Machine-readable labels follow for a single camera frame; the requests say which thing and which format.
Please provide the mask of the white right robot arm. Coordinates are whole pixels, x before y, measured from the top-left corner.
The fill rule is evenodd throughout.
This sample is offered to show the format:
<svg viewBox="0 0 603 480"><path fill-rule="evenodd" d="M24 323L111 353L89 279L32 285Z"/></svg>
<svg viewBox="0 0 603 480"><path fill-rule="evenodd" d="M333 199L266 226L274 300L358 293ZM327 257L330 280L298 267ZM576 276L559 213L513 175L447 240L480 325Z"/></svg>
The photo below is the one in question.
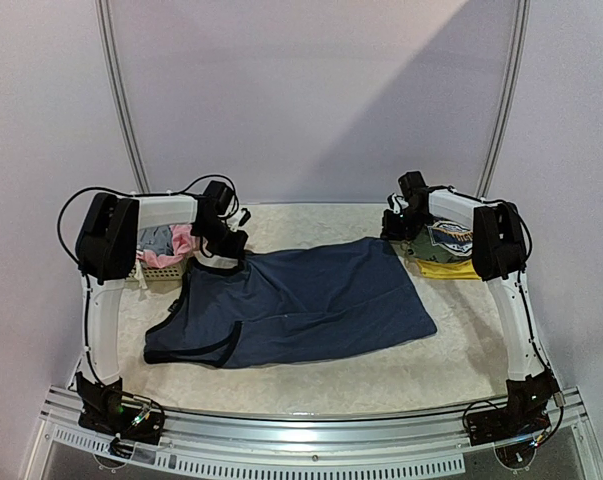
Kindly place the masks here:
<svg viewBox="0 0 603 480"><path fill-rule="evenodd" d="M472 265L487 284L499 314L508 361L508 379L529 382L552 377L542 352L529 289L527 262L531 253L528 229L516 206L485 200L451 186L417 187L387 197L391 235L406 238L428 217L456 222L473 233Z"/></svg>

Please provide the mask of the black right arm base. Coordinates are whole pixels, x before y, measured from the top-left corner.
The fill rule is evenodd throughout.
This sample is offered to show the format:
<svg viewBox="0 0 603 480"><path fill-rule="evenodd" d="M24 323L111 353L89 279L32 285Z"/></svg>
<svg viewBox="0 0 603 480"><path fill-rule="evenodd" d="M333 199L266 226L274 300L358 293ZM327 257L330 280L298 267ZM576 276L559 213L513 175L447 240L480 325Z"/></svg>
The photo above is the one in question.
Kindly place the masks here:
<svg viewBox="0 0 603 480"><path fill-rule="evenodd" d="M463 413L462 424L472 446L514 439L551 427L548 402L561 393L551 373L528 375L522 381L508 379L506 393L503 407Z"/></svg>

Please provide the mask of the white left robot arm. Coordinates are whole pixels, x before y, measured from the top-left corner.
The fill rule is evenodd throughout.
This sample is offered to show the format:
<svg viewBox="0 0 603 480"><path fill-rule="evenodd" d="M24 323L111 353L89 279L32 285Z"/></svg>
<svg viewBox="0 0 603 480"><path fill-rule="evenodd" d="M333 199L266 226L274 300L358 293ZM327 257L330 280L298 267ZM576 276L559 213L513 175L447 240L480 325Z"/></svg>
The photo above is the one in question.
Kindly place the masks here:
<svg viewBox="0 0 603 480"><path fill-rule="evenodd" d="M204 250L227 260L243 259L248 235L223 218L224 198L203 194L96 194L75 244L83 288L83 354L80 371L88 382L109 386L120 379L118 314L125 280L137 255L138 232L190 225Z"/></svg>

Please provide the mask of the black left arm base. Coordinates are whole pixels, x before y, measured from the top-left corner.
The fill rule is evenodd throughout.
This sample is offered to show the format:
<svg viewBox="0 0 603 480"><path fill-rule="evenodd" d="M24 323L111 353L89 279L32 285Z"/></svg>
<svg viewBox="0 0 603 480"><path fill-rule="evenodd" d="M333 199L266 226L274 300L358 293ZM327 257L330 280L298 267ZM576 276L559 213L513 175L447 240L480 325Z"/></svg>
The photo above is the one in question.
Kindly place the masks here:
<svg viewBox="0 0 603 480"><path fill-rule="evenodd" d="M81 372L75 376L82 401L78 424L120 440L157 446L166 420L162 405L153 399L122 390L122 380L110 385L92 383Z"/></svg>

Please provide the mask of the beige perforated laundry basket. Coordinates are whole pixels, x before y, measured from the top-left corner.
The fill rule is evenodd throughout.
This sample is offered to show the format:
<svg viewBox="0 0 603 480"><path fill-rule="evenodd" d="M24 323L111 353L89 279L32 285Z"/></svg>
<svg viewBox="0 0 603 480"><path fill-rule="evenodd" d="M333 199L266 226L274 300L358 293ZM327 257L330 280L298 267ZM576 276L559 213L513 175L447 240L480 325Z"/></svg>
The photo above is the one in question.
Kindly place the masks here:
<svg viewBox="0 0 603 480"><path fill-rule="evenodd" d="M186 269L186 263L180 262L165 268L154 268L144 263L136 264L128 277L127 281L154 282L154 281L179 281Z"/></svg>

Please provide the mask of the pink garment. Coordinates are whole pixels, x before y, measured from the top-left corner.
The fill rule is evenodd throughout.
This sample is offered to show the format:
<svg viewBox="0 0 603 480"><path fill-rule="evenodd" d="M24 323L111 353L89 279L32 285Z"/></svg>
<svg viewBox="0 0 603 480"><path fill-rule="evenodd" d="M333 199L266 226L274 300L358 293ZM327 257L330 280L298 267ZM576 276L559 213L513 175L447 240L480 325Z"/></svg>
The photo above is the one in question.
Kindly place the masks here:
<svg viewBox="0 0 603 480"><path fill-rule="evenodd" d="M169 227L173 233L173 255L156 255L154 252L148 250L137 250L136 258L140 262L154 268L165 268L186 260L195 251L200 249L200 241L191 234L191 226L189 224L171 225Z"/></svg>

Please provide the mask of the green printed folded t-shirt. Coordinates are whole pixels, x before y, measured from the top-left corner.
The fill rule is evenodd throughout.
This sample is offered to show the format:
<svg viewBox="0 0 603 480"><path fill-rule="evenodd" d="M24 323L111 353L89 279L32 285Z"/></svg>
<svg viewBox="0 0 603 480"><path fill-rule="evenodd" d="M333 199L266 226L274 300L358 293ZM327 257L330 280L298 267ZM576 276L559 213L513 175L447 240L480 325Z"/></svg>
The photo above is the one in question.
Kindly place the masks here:
<svg viewBox="0 0 603 480"><path fill-rule="evenodd" d="M473 232L463 225L442 218L421 227L416 237L401 244L403 251L417 260L456 264L472 257Z"/></svg>

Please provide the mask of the yellow folded t-shirt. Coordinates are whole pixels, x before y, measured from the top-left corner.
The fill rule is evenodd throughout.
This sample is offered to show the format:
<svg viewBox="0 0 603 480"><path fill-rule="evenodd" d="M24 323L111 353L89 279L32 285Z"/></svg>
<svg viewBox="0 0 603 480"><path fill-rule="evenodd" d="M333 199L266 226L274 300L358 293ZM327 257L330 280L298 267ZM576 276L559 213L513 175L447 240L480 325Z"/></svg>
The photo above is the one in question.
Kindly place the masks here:
<svg viewBox="0 0 603 480"><path fill-rule="evenodd" d="M416 265L425 278L436 280L480 280L471 260L456 263L438 263L417 259Z"/></svg>

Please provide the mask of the grey garment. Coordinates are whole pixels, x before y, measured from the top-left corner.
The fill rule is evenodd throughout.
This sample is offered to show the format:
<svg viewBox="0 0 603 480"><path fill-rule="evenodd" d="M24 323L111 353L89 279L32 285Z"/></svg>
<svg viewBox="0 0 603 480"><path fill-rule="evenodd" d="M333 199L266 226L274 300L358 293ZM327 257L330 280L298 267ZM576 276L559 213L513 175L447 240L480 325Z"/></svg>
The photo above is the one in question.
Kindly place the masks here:
<svg viewBox="0 0 603 480"><path fill-rule="evenodd" d="M151 251L156 255L172 256L173 233L169 226L142 229L137 234L137 250Z"/></svg>

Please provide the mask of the aluminium front rail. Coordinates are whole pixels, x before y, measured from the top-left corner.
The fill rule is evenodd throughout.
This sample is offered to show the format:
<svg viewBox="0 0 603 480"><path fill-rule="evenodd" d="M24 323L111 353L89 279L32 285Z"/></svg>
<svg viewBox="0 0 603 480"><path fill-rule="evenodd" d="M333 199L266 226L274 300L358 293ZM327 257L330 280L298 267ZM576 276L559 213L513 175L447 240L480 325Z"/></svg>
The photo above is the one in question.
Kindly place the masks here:
<svg viewBox="0 0 603 480"><path fill-rule="evenodd" d="M603 459L580 393L550 407L550 440L473 445L471 413L499 400L363 417L229 416L170 409L157 445L79 426L81 402L53 387L40 412L27 479L603 479Z"/></svg>

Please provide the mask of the right aluminium frame post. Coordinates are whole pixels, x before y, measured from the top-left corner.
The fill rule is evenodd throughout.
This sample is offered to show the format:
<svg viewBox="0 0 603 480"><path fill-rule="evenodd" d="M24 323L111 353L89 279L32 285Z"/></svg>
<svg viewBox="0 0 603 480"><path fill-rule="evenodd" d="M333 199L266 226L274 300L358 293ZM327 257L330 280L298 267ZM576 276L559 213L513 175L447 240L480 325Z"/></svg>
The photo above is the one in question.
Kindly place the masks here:
<svg viewBox="0 0 603 480"><path fill-rule="evenodd" d="M514 102L518 76L526 40L527 24L530 14L530 1L517 1L510 35L507 61L505 64L497 116L490 137L483 170L479 176L476 194L486 197L495 174L500 151L505 139L507 125Z"/></svg>

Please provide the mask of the aluminium frame post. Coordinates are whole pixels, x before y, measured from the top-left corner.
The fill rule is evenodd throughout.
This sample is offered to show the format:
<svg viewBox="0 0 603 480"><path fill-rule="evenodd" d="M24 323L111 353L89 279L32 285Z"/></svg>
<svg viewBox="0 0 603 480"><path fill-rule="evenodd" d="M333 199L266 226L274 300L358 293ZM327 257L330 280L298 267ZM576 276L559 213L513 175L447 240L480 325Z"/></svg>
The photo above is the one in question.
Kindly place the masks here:
<svg viewBox="0 0 603 480"><path fill-rule="evenodd" d="M530 14L530 1L517 1L510 35L507 61L505 64L497 116L490 137L483 170L479 176L476 194L486 197L495 174L500 151L505 139L507 125L514 102L518 76L526 40L527 24Z"/></svg>
<svg viewBox="0 0 603 480"><path fill-rule="evenodd" d="M96 0L95 7L106 72L124 148L137 189L142 193L149 193L150 182L135 134L115 40L112 5L107 0Z"/></svg>

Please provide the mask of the left aluminium frame post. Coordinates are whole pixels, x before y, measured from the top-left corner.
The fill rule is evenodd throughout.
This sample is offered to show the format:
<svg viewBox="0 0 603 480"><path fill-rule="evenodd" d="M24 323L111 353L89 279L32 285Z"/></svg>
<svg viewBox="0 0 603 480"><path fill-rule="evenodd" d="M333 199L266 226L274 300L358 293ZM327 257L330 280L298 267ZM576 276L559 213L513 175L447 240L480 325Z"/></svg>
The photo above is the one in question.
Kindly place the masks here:
<svg viewBox="0 0 603 480"><path fill-rule="evenodd" d="M149 193L150 182L135 134L115 40L112 5L107 0L96 0L95 7L106 72L124 148L137 189L142 193Z"/></svg>

